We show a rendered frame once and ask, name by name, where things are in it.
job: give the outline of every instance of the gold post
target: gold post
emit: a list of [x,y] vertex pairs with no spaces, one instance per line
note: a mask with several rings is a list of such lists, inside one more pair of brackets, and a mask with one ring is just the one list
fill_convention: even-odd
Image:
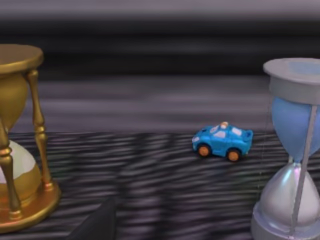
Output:
[[0,119],[0,167],[5,177],[8,191],[10,218],[16,220],[22,217],[21,203],[14,184],[14,161],[9,147],[9,138],[2,119]]
[[53,189],[53,182],[51,174],[48,168],[47,159],[47,135],[45,133],[45,119],[41,111],[39,96],[38,96],[38,71],[31,70],[26,74],[26,80],[29,83],[31,97],[32,97],[32,108],[33,108],[33,125],[35,131],[35,142],[40,152],[41,163],[42,163],[42,181],[46,191]]

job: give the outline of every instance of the black and gray striped tabletop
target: black and gray striped tabletop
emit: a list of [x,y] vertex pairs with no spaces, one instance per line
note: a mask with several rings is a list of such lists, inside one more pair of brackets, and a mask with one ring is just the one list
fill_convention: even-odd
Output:
[[[1,240],[62,240],[106,198],[117,200],[118,240],[251,240],[252,209],[287,160],[277,136],[255,133],[237,163],[201,159],[192,134],[49,133],[48,159],[63,192],[48,219]],[[11,135],[36,158],[32,133]],[[320,155],[309,171],[320,186]]]

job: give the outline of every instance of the gold hourglass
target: gold hourglass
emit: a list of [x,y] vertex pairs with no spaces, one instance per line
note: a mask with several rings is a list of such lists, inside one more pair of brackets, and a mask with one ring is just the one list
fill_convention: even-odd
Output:
[[[58,205],[61,192],[47,160],[45,120],[38,97],[40,48],[0,44],[0,234],[37,224]],[[22,114],[30,87],[35,141],[42,168],[8,132]]]

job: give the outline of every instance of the toy car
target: toy car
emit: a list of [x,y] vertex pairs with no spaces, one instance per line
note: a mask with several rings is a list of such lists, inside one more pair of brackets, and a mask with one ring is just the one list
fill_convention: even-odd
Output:
[[230,125],[224,121],[217,126],[206,126],[192,138],[192,147],[202,157],[216,155],[236,162],[247,155],[254,132]]

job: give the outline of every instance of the car's rear wheel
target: car's rear wheel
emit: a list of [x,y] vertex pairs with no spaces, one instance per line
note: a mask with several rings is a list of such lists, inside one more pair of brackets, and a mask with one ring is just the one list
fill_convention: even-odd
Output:
[[211,148],[210,146],[206,145],[206,144],[201,144],[198,147],[198,154],[201,157],[208,157],[211,154]]
[[227,153],[227,158],[231,162],[237,162],[240,159],[241,153],[238,149],[232,148],[229,149]]

